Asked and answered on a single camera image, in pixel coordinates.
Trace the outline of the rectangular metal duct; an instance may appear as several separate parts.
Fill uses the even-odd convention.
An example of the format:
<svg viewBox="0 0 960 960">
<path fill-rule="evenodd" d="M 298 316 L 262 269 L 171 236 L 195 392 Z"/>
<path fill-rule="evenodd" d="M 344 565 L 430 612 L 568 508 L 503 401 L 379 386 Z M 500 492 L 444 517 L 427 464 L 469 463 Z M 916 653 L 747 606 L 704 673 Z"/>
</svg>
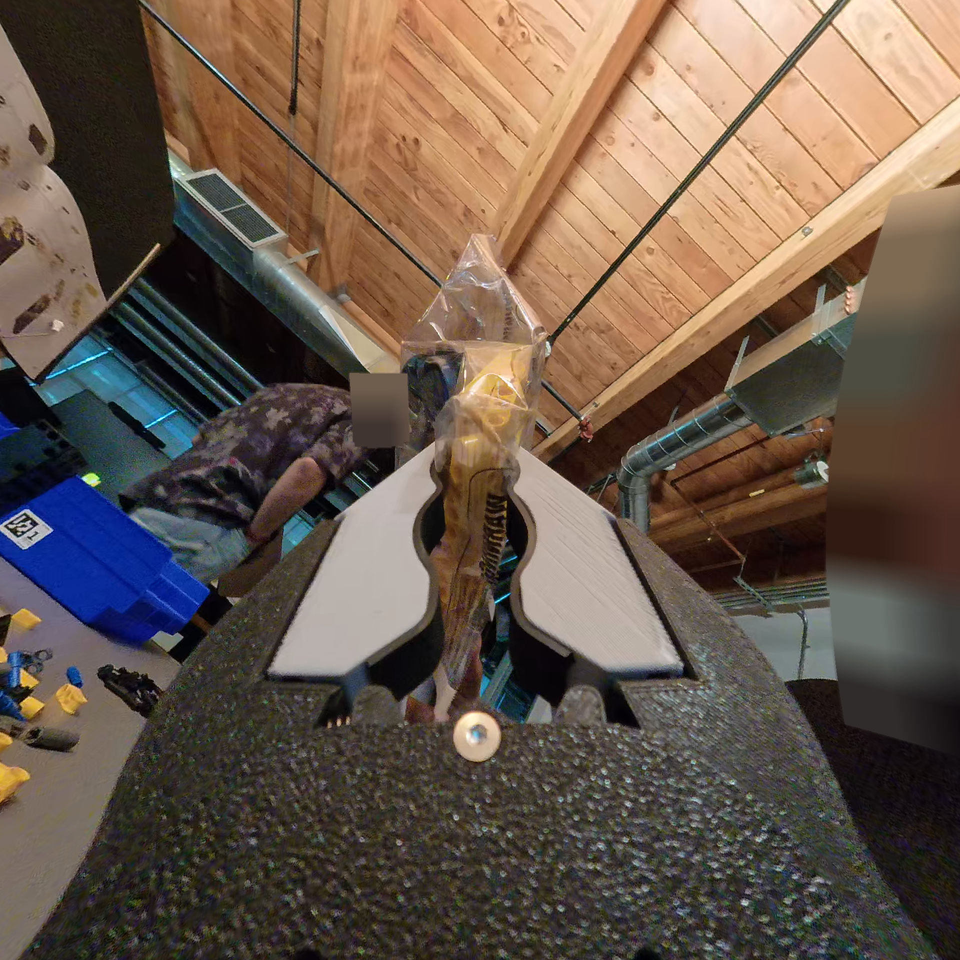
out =
<svg viewBox="0 0 960 960">
<path fill-rule="evenodd" d="M 725 393 L 767 435 L 834 415 L 866 284 L 819 299 L 807 318 L 737 359 Z"/>
</svg>

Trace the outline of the black perforated block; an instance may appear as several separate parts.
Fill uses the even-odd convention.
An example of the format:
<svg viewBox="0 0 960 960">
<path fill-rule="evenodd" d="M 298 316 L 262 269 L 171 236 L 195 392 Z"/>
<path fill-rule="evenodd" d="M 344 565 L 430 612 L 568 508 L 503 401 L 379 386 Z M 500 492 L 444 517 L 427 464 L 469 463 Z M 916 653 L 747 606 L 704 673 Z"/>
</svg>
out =
<svg viewBox="0 0 960 960">
<path fill-rule="evenodd" d="M 88 466 L 82 452 L 44 421 L 2 432 L 2 516 L 84 474 Z"/>
</svg>

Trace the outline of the pile of black pins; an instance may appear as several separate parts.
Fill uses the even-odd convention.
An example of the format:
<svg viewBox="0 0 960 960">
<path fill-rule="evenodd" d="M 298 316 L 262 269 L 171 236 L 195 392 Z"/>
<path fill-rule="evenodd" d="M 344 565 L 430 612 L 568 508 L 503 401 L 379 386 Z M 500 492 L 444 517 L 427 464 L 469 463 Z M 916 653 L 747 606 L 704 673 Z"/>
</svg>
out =
<svg viewBox="0 0 960 960">
<path fill-rule="evenodd" d="M 147 674 L 106 664 L 97 670 L 104 688 L 138 715 L 149 718 L 163 690 Z"/>
</svg>

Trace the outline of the large dark monitor screen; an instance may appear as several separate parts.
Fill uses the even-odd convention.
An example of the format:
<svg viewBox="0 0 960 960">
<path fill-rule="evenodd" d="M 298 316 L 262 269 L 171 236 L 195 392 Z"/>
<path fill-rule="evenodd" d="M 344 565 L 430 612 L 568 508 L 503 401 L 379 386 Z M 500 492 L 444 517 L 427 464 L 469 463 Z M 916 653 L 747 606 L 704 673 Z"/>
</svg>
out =
<svg viewBox="0 0 960 960">
<path fill-rule="evenodd" d="M 81 454 L 97 491 L 113 503 L 126 488 L 167 466 L 185 452 L 198 425 L 179 411 L 166 416 L 129 414 L 81 390 L 55 403 L 59 429 Z"/>
</svg>

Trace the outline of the pile of yellow blue pieces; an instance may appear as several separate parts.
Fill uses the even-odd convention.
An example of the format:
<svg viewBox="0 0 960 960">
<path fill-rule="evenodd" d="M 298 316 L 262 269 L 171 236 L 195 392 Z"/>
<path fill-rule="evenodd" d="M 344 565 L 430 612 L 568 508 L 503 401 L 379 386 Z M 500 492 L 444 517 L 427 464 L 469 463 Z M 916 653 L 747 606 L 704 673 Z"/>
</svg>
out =
<svg viewBox="0 0 960 960">
<path fill-rule="evenodd" d="M 2 649 L 1 664 L 1 753 L 23 738 L 30 723 L 43 711 L 44 704 L 34 693 L 39 685 L 37 667 L 32 656 L 24 651 Z M 4 806 L 30 779 L 30 774 L 5 759 L 1 760 L 1 804 Z"/>
</svg>

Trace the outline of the white instruction booklet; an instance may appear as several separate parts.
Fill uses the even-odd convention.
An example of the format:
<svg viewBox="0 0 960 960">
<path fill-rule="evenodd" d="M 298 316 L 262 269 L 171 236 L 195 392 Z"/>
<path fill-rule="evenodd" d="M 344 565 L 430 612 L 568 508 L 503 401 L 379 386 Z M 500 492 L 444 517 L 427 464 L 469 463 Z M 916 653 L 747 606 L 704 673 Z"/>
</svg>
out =
<svg viewBox="0 0 960 960">
<path fill-rule="evenodd" d="M 138 3 L 3 1 L 2 352 L 45 378 L 173 235 Z"/>
</svg>

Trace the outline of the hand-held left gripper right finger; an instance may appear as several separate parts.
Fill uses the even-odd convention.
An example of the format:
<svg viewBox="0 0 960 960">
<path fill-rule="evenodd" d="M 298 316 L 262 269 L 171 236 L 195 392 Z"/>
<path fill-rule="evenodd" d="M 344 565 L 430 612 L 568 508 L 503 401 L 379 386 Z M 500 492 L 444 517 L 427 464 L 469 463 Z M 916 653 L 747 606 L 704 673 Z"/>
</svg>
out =
<svg viewBox="0 0 960 960">
<path fill-rule="evenodd" d="M 510 504 L 526 545 L 510 582 L 513 624 L 534 655 L 606 678 L 679 678 L 685 665 L 615 517 L 532 453 L 517 452 Z"/>
</svg>

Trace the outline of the clear bag with ribbed tyre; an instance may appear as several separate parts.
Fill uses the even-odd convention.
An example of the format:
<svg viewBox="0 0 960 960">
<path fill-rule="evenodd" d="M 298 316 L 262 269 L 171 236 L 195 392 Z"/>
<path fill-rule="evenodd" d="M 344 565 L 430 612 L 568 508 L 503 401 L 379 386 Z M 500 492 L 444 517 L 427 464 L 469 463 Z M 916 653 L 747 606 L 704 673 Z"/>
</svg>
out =
<svg viewBox="0 0 960 960">
<path fill-rule="evenodd" d="M 411 432 L 396 464 L 433 454 L 444 522 L 428 550 L 443 651 L 409 715 L 445 719 L 478 695 L 483 644 L 496 633 L 508 494 L 535 433 L 547 353 L 546 329 L 503 268 L 496 239 L 471 235 L 401 344 Z"/>
</svg>

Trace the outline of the blue plastic bin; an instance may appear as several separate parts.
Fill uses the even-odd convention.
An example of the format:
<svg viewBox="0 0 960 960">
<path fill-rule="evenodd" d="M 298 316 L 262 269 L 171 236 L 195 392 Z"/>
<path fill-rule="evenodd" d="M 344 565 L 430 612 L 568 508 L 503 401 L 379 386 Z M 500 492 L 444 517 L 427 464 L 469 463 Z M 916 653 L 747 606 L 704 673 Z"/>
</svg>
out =
<svg viewBox="0 0 960 960">
<path fill-rule="evenodd" d="M 78 620 L 121 642 L 177 633 L 210 594 L 168 547 L 79 477 L 2 510 L 1 552 Z"/>
</svg>

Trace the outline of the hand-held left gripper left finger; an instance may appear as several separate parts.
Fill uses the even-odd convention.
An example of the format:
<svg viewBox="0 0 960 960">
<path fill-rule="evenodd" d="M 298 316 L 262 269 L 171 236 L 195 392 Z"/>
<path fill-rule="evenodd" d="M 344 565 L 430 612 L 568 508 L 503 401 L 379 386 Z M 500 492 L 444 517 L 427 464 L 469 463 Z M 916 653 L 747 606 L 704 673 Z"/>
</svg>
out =
<svg viewBox="0 0 960 960">
<path fill-rule="evenodd" d="M 445 648 L 430 553 L 445 532 L 435 445 L 350 506 L 268 661 L 268 690 L 315 694 L 353 724 L 404 724 Z"/>
</svg>

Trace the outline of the silver round spiral duct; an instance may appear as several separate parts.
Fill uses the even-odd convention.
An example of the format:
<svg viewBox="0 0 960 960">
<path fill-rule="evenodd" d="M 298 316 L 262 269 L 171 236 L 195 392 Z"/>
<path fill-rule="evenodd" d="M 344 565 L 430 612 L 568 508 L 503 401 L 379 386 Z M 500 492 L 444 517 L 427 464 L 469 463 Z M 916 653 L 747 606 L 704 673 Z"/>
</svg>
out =
<svg viewBox="0 0 960 960">
<path fill-rule="evenodd" d="M 752 423 L 750 415 L 737 402 L 721 393 L 635 443 L 623 455 L 616 473 L 620 516 L 647 533 L 654 475 Z"/>
</svg>

